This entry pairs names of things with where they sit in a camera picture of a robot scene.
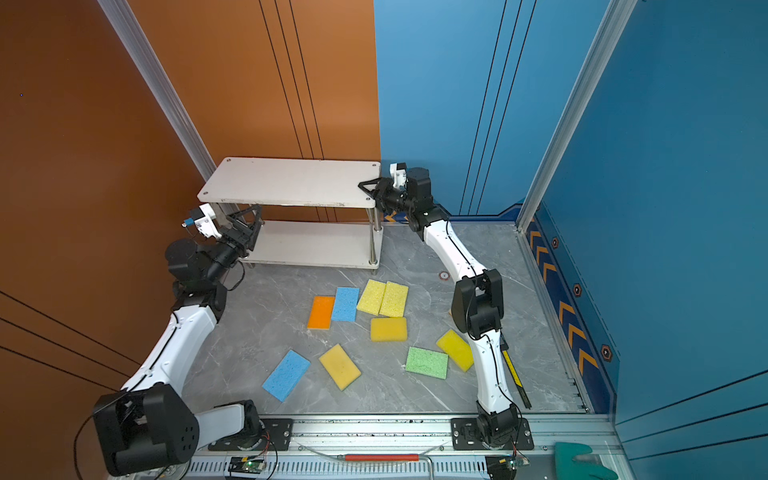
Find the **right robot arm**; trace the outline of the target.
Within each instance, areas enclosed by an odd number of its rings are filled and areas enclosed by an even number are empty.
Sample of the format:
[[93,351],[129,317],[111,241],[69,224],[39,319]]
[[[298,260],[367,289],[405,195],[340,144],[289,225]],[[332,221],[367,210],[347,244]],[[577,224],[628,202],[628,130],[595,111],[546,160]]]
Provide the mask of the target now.
[[455,233],[450,215],[434,201],[429,172],[412,168],[394,177],[358,184],[375,208],[404,213],[409,228],[430,247],[454,280],[451,315],[468,338],[477,378],[477,428],[480,440],[492,449],[517,444],[523,427],[520,408],[508,388],[502,351],[503,280],[483,266]]

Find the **white two-tier shelf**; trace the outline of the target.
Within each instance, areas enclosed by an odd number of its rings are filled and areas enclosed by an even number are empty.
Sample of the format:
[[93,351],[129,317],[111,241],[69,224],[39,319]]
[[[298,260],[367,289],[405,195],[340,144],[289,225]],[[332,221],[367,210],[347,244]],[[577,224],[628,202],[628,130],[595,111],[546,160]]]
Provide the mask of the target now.
[[381,216],[358,183],[380,173],[373,160],[227,157],[198,199],[262,206],[264,225],[249,263],[375,270]]

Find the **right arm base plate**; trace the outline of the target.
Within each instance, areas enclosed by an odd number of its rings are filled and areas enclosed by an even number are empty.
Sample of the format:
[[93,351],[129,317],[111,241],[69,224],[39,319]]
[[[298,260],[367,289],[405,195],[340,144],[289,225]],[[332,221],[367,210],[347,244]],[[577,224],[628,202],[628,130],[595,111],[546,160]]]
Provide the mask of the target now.
[[522,450],[533,451],[535,443],[530,424],[526,418],[521,420],[518,428],[502,436],[501,445],[491,445],[482,439],[476,417],[457,417],[450,421],[453,449],[456,451],[470,450]]

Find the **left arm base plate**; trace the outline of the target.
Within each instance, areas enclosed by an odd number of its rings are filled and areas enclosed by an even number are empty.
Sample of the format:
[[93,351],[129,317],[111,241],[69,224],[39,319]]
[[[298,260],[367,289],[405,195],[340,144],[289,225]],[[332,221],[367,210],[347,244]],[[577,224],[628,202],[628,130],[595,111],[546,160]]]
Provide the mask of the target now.
[[287,451],[290,447],[294,420],[291,418],[262,418],[258,436],[233,435],[214,441],[207,446],[214,452],[262,452],[264,450]]

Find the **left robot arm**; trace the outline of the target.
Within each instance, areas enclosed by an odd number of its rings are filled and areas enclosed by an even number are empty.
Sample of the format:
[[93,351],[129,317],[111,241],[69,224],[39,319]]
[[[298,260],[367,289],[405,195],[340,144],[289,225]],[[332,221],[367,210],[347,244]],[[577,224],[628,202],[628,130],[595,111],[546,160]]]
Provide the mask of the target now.
[[223,316],[229,293],[223,279],[254,250],[263,225],[261,208],[219,215],[203,204],[184,224],[210,241],[183,238],[167,247],[175,296],[169,322],[136,373],[118,392],[100,397],[90,417],[113,477],[165,472],[220,440],[252,447],[265,431],[250,400],[195,414],[181,397],[192,363]]

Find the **thick yellow sponge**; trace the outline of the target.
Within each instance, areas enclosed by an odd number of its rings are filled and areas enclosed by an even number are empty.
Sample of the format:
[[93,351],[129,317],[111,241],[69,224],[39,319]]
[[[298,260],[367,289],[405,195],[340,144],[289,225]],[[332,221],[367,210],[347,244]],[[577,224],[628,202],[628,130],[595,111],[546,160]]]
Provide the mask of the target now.
[[404,342],[408,339],[407,319],[404,317],[373,318],[370,325],[372,342]]

